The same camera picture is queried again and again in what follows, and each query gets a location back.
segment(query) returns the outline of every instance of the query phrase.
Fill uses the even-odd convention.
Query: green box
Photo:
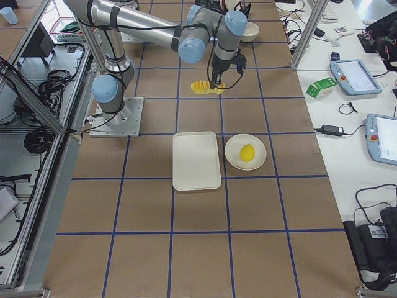
[[[326,78],[311,84],[306,93],[313,98],[319,98],[331,93],[335,86],[337,86],[337,82],[334,79]]]

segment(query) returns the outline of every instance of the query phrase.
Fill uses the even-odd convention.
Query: robotic arm
[[[237,65],[243,75],[246,59],[238,50],[247,18],[239,11],[225,16],[205,7],[193,5],[186,25],[177,25],[164,19],[137,11],[122,2],[110,0],[64,0],[82,25],[97,27],[105,52],[105,67],[109,74],[94,80],[92,92],[97,99],[105,127],[126,126],[131,109],[123,100],[123,90],[134,76],[133,63],[125,56],[121,32],[155,43],[177,52],[181,60],[194,64],[201,60],[211,36],[218,39],[212,60],[210,87],[221,84],[221,76],[230,64]],[[120,136],[131,135],[123,130]]]

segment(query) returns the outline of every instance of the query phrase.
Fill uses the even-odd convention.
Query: metal mounting plate
[[[132,110],[131,117],[120,124],[117,128],[109,127],[108,125],[103,125],[97,129],[93,129],[89,132],[92,137],[138,137],[139,130],[141,127],[141,118],[143,110],[143,97],[125,97],[125,104],[127,104]],[[97,106],[96,114],[102,113],[100,106]],[[97,127],[104,123],[103,117],[94,118],[92,127]]]

